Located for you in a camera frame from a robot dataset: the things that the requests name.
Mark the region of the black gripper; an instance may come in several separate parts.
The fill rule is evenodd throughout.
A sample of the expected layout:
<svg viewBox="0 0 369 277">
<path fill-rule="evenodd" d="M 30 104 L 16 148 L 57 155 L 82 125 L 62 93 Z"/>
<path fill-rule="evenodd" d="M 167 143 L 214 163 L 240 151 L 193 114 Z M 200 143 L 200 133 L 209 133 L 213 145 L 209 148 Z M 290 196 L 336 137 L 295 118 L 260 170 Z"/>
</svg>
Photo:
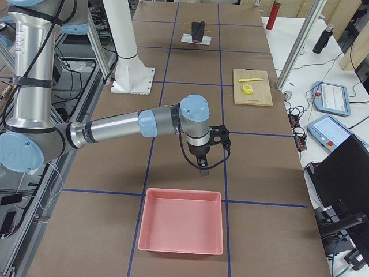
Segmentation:
<svg viewBox="0 0 369 277">
<path fill-rule="evenodd" d="M 197 165 L 199 165 L 200 167 L 199 169 L 200 174 L 203 176 L 208 176 L 209 170 L 206 169 L 206 167 L 208 166 L 206 155 L 209 152 L 209 147 L 206 145 L 195 146 L 191 144 L 188 144 L 188 147 L 189 147 L 190 153 L 196 157 Z"/>
</svg>

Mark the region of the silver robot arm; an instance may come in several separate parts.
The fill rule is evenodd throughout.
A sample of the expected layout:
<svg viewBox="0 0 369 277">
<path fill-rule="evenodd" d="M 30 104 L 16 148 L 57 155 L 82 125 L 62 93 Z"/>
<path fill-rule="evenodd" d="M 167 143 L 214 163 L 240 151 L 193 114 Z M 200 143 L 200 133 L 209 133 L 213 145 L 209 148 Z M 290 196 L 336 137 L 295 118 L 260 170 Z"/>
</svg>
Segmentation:
<svg viewBox="0 0 369 277">
<path fill-rule="evenodd" d="M 87 144 L 139 133 L 144 137 L 185 134 L 194 167 L 207 175 L 206 155 L 212 135 L 206 99 L 189 95 L 180 103 L 116 115 L 86 123 L 51 121 L 55 35 L 86 33 L 87 1 L 10 1 L 15 23 L 13 115 L 3 118 L 1 164 L 27 173 Z"/>
</svg>

